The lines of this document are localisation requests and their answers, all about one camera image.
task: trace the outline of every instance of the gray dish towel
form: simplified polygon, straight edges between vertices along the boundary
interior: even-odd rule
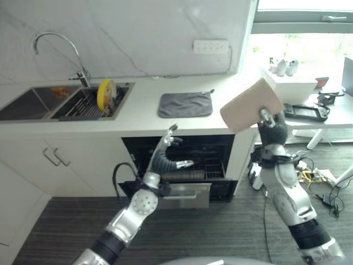
[[[191,118],[211,115],[210,92],[163,94],[159,102],[158,116],[161,118]]]

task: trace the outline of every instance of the chrome faucet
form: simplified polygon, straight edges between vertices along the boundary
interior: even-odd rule
[[[79,61],[79,64],[81,66],[81,71],[77,71],[77,78],[69,78],[69,80],[80,80],[81,81],[81,84],[84,85],[85,87],[90,87],[89,85],[89,80],[90,80],[90,74],[89,72],[87,71],[87,69],[83,66],[82,64],[82,59],[81,59],[81,56],[77,50],[77,47],[75,46],[75,44],[65,35],[62,35],[60,33],[55,33],[55,32],[52,32],[52,31],[45,31],[45,32],[42,32],[40,33],[39,35],[37,35],[34,39],[34,42],[33,42],[33,49],[35,51],[35,54],[38,54],[38,49],[37,49],[37,44],[38,44],[38,40],[44,36],[44,35],[55,35],[55,36],[58,36],[60,37],[61,39],[63,40],[66,40],[74,49],[77,57],[78,57],[78,61]]]

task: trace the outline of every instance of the window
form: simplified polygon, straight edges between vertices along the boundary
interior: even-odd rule
[[[303,76],[330,77],[340,82],[344,57],[353,58],[353,34],[252,34],[247,63],[268,67],[269,58],[297,59]]]
[[[252,33],[353,33],[353,1],[260,0]]]

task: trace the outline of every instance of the kitchen sink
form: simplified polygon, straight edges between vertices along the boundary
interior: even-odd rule
[[[99,85],[33,87],[0,110],[0,122],[115,119],[134,83],[118,83],[104,111],[97,106]]]

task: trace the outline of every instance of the beige sponge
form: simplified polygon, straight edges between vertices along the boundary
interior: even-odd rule
[[[231,132],[237,133],[260,122],[260,109],[266,108],[272,115],[284,106],[276,93],[263,78],[221,109],[221,116]]]

